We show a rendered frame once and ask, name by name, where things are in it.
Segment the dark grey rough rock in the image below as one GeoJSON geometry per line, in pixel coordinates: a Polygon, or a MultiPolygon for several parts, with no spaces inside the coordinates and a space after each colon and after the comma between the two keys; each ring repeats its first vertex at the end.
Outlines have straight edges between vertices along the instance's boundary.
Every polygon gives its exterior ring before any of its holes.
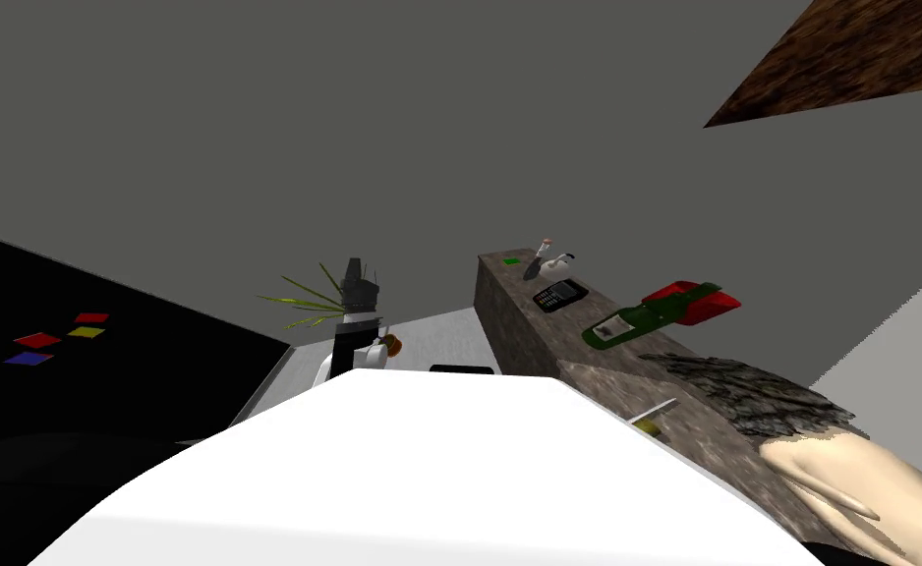
{"type": "Polygon", "coordinates": [[[644,354],[701,391],[738,432],[762,440],[798,433],[853,432],[854,414],[780,375],[721,358],[644,354]]]}

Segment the yellow-green spiky plant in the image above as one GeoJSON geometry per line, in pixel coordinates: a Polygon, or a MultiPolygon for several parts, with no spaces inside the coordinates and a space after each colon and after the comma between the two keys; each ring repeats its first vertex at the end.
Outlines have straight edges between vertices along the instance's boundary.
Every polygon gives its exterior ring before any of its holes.
{"type": "Polygon", "coordinates": [[[257,299],[269,303],[276,303],[277,305],[282,305],[295,311],[308,312],[310,314],[310,316],[306,318],[298,319],[294,322],[286,324],[284,329],[293,329],[297,327],[318,327],[327,321],[342,320],[343,317],[347,314],[342,285],[335,280],[331,271],[324,263],[319,263],[317,266],[320,272],[323,274],[325,281],[331,287],[332,293],[326,294],[319,289],[302,284],[294,278],[281,275],[280,278],[286,284],[292,286],[302,294],[305,294],[305,296],[280,297],[261,294],[256,295],[257,299]]]}

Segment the beige smooth sculpture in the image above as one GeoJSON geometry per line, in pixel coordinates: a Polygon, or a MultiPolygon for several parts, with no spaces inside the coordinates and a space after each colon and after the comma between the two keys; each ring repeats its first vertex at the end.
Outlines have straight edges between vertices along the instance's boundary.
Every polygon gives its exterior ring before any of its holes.
{"type": "Polygon", "coordinates": [[[887,566],[922,566],[922,473],[845,429],[767,440],[767,466],[853,550],[887,566]]]}

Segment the green bottle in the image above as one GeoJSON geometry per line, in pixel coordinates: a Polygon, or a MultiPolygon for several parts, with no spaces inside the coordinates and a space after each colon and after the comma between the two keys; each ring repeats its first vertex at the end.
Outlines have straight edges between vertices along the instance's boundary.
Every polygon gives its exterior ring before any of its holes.
{"type": "Polygon", "coordinates": [[[581,338],[595,350],[608,350],[682,320],[690,306],[720,290],[721,286],[706,282],[683,292],[640,302],[636,307],[620,309],[586,328],[581,338]]]}

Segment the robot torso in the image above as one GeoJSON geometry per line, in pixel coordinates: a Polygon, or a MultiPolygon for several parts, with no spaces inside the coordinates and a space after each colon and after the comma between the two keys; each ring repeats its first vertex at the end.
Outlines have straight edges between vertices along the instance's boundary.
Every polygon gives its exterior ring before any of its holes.
{"type": "Polygon", "coordinates": [[[186,448],[29,566],[822,566],[558,380],[355,369],[186,448]]]}

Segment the red box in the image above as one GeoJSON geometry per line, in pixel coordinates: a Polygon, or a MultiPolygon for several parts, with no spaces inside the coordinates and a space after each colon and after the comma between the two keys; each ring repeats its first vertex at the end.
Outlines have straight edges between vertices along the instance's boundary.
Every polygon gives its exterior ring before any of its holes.
{"type": "Polygon", "coordinates": [[[641,305],[658,313],[664,325],[694,326],[741,308],[741,302],[712,283],[675,281],[641,299],[641,305]]]}

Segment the black panel with coloured squares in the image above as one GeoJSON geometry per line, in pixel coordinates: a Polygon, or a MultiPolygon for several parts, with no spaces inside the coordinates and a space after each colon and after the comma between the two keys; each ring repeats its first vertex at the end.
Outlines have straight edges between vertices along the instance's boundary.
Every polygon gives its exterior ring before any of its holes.
{"type": "Polygon", "coordinates": [[[288,345],[0,241],[0,438],[232,425],[288,345]]]}

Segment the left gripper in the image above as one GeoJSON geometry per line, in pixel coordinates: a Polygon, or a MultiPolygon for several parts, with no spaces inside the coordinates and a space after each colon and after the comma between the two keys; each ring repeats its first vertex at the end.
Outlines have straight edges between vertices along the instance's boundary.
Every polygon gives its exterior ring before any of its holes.
{"type": "Polygon", "coordinates": [[[342,307],[346,314],[375,312],[379,294],[377,270],[372,281],[363,278],[363,264],[360,257],[350,257],[341,281],[342,307]]]}

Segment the pale stick with yellow end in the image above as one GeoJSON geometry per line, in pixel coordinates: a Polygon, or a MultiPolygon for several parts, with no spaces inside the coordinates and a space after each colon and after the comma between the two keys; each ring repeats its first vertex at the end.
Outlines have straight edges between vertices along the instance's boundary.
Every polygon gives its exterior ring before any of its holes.
{"type": "Polygon", "coordinates": [[[662,430],[654,421],[654,419],[673,409],[677,404],[678,400],[676,398],[668,399],[652,408],[647,409],[645,412],[632,417],[627,421],[627,423],[651,437],[659,437],[662,434],[662,430]]]}

